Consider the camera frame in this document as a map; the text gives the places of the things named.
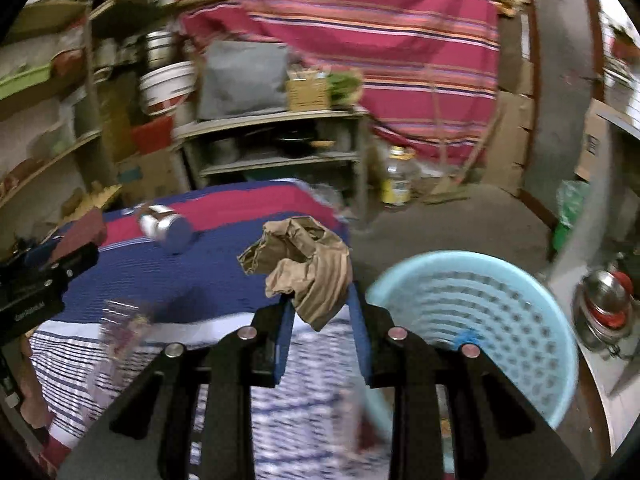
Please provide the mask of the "person's left hand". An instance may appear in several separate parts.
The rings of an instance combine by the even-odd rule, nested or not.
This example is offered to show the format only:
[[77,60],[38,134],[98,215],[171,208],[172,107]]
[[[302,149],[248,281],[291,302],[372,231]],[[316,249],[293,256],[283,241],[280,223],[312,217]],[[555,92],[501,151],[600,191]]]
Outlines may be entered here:
[[51,414],[32,366],[32,347],[26,336],[20,338],[20,350],[22,360],[18,371],[18,384],[24,396],[21,415],[32,428],[48,428],[51,423]]

